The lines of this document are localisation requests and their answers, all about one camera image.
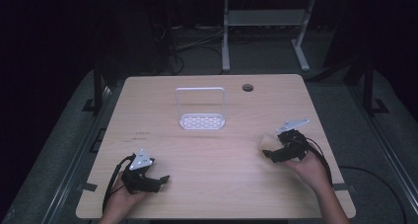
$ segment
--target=table surface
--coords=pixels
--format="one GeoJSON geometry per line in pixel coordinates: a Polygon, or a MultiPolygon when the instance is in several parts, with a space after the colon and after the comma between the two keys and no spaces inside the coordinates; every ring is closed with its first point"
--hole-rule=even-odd
{"type": "MultiPolygon", "coordinates": [[[[218,96],[182,95],[182,110],[219,111],[218,96]]],[[[327,159],[334,184],[343,184],[308,90],[299,75],[219,75],[134,77],[126,80],[108,125],[88,184],[77,207],[80,218],[100,218],[105,189],[115,166],[142,148],[156,159],[147,177],[170,175],[160,192],[150,193],[129,214],[143,219],[320,218],[314,193],[290,169],[260,151],[265,138],[285,120],[308,118],[297,129],[313,139],[327,159]],[[252,92],[243,90],[253,86],[252,92]],[[224,127],[185,130],[179,125],[174,90],[223,87],[224,127]]],[[[347,190],[336,192],[346,214],[355,215],[347,190]]]]}

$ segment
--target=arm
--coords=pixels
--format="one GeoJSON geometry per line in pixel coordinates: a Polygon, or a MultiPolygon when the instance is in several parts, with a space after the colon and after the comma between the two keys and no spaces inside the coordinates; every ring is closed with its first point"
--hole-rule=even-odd
{"type": "Polygon", "coordinates": [[[121,179],[122,173],[117,176],[116,182],[113,185],[111,191],[113,194],[110,196],[107,202],[107,206],[104,210],[104,215],[99,220],[100,224],[117,224],[132,209],[132,207],[140,200],[142,200],[147,192],[139,192],[136,194],[130,194],[123,184],[121,179]]]}
{"type": "Polygon", "coordinates": [[[334,190],[329,185],[325,168],[314,153],[308,152],[300,162],[289,160],[283,164],[292,168],[313,190],[325,223],[350,223],[334,190]]]}

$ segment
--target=black tape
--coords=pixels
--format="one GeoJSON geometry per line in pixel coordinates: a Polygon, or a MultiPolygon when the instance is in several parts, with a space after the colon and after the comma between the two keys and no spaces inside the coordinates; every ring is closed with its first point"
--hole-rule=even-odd
{"type": "Polygon", "coordinates": [[[88,190],[88,191],[96,191],[97,187],[98,187],[97,185],[93,185],[93,184],[89,184],[89,183],[85,183],[83,185],[83,189],[88,190]]]}
{"type": "Polygon", "coordinates": [[[348,186],[345,183],[332,184],[332,187],[335,191],[348,190],[348,186]]]}

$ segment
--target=desk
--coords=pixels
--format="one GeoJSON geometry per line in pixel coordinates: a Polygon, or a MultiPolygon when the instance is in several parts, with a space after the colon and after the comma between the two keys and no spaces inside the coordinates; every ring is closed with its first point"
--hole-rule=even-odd
{"type": "MultiPolygon", "coordinates": [[[[77,216],[89,219],[102,216],[105,189],[115,166],[144,148],[156,159],[147,176],[171,177],[159,193],[148,195],[128,218],[320,218],[314,193],[293,171],[273,164],[257,147],[265,134],[274,137],[275,129],[285,120],[302,118],[311,122],[298,129],[322,148],[333,183],[343,184],[299,75],[129,78],[88,178],[88,183],[97,188],[83,191],[77,216]],[[253,91],[245,92],[244,84],[252,85],[253,91]],[[183,129],[178,122],[174,96],[179,87],[223,87],[224,127],[183,129]]],[[[353,217],[355,207],[348,191],[336,194],[347,215],[353,217]]]]}
{"type": "Polygon", "coordinates": [[[310,67],[302,51],[302,41],[310,22],[314,1],[310,0],[305,9],[291,10],[230,10],[228,0],[224,7],[224,35],[222,41],[222,70],[230,71],[230,53],[228,48],[229,26],[299,26],[300,32],[292,39],[292,47],[298,57],[301,69],[309,71],[310,67]]]}

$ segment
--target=grommet hole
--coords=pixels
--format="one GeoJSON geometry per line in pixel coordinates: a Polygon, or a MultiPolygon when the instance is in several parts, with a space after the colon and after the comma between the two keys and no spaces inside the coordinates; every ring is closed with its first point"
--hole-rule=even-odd
{"type": "Polygon", "coordinates": [[[252,90],[254,90],[254,87],[250,84],[244,84],[243,85],[243,90],[246,92],[252,92],[252,90]]]}

